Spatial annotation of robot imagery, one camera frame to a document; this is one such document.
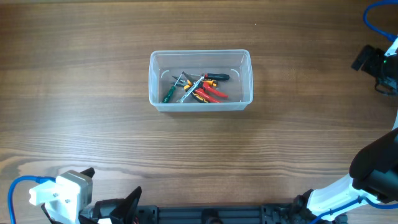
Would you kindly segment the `orange black pliers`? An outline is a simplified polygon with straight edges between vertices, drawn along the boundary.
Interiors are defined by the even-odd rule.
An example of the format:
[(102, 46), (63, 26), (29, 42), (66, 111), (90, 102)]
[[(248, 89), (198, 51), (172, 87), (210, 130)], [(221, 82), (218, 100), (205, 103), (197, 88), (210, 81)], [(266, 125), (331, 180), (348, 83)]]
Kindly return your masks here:
[[(188, 92), (193, 86), (193, 83), (191, 83), (189, 80), (184, 80), (176, 76), (173, 76), (173, 78), (176, 79), (176, 82), (171, 82), (171, 84), (176, 84), (177, 86), (182, 87), (186, 92)], [(209, 90), (211, 87), (217, 86), (217, 84), (218, 82), (216, 80), (204, 79), (201, 81), (196, 90), (193, 90), (191, 92), (191, 95), (199, 103), (219, 103), (219, 100), (216, 100), (209, 94), (205, 93), (206, 90)]]

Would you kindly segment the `silver combination wrench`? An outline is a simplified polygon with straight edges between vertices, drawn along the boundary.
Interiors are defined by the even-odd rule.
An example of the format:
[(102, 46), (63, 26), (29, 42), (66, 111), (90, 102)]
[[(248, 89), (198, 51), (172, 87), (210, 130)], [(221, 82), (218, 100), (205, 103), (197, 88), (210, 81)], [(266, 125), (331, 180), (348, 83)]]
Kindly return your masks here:
[(181, 97), (181, 99), (177, 100), (177, 103), (183, 103), (189, 95), (192, 95), (194, 97), (194, 99), (196, 99), (200, 103), (207, 103), (208, 101), (203, 97), (202, 90), (200, 90), (198, 93), (196, 92), (197, 90), (200, 89), (200, 87), (202, 85), (203, 77), (196, 80), (191, 75), (189, 75), (185, 72), (183, 72), (183, 74), (187, 78), (185, 81), (182, 81), (182, 83), (184, 84), (183, 87), (184, 87), (186, 94), (184, 94)]

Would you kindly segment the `green handled screwdriver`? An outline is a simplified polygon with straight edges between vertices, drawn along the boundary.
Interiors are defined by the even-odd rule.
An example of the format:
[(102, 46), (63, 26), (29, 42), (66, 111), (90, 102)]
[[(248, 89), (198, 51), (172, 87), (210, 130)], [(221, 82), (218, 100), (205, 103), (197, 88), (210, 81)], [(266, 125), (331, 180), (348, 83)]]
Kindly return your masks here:
[(169, 91), (167, 92), (167, 94), (164, 96), (164, 98), (163, 98), (163, 100), (161, 101), (161, 103), (168, 103), (168, 102), (171, 100), (171, 98), (172, 98), (172, 96), (173, 96), (173, 94), (174, 94), (174, 91), (176, 90), (176, 87), (181, 85), (181, 82), (180, 82), (181, 77), (182, 77), (182, 75), (180, 75), (180, 76), (177, 78), (177, 80), (176, 80), (175, 82), (172, 83), (172, 86), (170, 87), (170, 90), (169, 90)]

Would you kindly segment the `red black screwdriver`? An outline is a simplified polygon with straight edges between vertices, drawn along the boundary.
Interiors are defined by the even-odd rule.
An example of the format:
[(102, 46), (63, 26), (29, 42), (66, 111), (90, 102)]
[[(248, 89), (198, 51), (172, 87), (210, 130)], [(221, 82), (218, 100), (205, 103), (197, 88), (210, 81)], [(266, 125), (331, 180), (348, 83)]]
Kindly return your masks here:
[(199, 76), (205, 77), (205, 79), (211, 80), (221, 80), (221, 81), (228, 81), (230, 76), (224, 73), (202, 73), (202, 74), (192, 74), (192, 76)]

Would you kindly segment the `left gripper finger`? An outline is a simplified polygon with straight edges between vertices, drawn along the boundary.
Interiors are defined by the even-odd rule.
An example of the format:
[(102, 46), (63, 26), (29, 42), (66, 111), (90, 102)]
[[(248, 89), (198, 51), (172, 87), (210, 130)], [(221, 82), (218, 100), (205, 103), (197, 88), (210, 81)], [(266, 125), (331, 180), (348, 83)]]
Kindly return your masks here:
[(95, 170), (94, 170), (94, 168), (90, 167), (86, 170), (81, 171), (81, 174), (83, 174), (89, 178), (92, 178), (95, 175)]
[(133, 224), (142, 188), (137, 187), (110, 214), (112, 224)]

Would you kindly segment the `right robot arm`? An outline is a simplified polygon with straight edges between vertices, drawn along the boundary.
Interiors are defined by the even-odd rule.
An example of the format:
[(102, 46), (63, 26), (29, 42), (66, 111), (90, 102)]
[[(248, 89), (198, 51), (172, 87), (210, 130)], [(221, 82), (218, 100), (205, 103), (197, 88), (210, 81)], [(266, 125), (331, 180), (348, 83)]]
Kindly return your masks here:
[[(373, 76), (376, 85), (388, 89), (387, 94), (397, 94), (396, 42), (385, 52), (365, 46), (352, 68)], [(347, 175), (327, 187), (297, 196), (288, 218), (291, 223), (333, 223), (363, 205), (397, 208), (397, 128), (360, 150)]]

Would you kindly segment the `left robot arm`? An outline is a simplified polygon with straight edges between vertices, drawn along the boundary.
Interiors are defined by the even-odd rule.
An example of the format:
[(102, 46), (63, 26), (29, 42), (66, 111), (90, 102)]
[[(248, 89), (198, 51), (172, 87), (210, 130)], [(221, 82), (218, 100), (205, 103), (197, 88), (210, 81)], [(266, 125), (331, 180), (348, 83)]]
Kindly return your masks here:
[(136, 224), (137, 205), (142, 189), (137, 187), (126, 198), (97, 201), (90, 205), (93, 193), (94, 168), (70, 170), (55, 179), (58, 187), (55, 200), (41, 208), (51, 223), (120, 223)]

